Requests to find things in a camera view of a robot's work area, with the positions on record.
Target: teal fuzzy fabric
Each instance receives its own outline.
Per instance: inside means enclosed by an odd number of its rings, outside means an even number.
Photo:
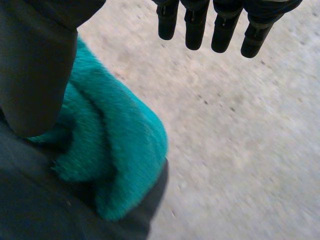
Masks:
[[[29,138],[61,150],[53,169],[93,182],[98,214],[118,220],[156,183],[167,153],[159,118],[116,80],[81,39],[56,126]]]

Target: concrete ground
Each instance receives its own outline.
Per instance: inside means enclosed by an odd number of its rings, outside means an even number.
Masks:
[[[254,59],[157,35],[151,0],[107,0],[80,29],[98,58],[163,120],[170,184],[151,240],[320,240],[320,3],[305,0]]]

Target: dark fabric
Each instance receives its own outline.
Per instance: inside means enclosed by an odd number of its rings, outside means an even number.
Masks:
[[[274,18],[288,13],[299,6],[303,0],[272,2],[263,0],[244,0],[244,9],[256,18]]]
[[[76,27],[103,3],[0,0],[0,108],[18,135],[40,135],[56,122],[75,59]]]
[[[122,220],[95,212],[89,183],[59,180],[51,170],[54,149],[37,148],[0,122],[1,240],[145,240],[164,194],[166,163],[157,183]]]

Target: finger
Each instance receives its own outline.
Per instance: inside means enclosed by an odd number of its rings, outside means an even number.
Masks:
[[[171,0],[167,5],[158,5],[158,35],[163,40],[170,40],[175,34],[179,0]]]
[[[250,24],[245,32],[241,54],[254,58],[260,51],[274,23],[295,9],[302,0],[244,0]]]
[[[250,23],[244,34],[245,37],[241,47],[242,56],[249,59],[254,58],[259,53],[272,26],[273,24],[265,28],[257,28]]]
[[[209,3],[210,1],[208,0],[199,10],[187,9],[185,12],[185,45],[190,50],[198,50],[201,47]]]
[[[222,4],[221,1],[214,0],[213,6],[218,15],[214,22],[211,48],[216,53],[224,53],[235,32],[243,4],[241,0],[232,0]]]
[[[283,14],[261,18],[248,14],[250,24],[244,34],[241,54],[249,59],[254,58],[259,53],[274,23],[282,16]]]

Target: dark sleeve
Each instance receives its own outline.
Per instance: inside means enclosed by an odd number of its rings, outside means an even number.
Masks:
[[[77,27],[105,0],[0,1],[0,108],[21,137],[50,129],[76,54]]]

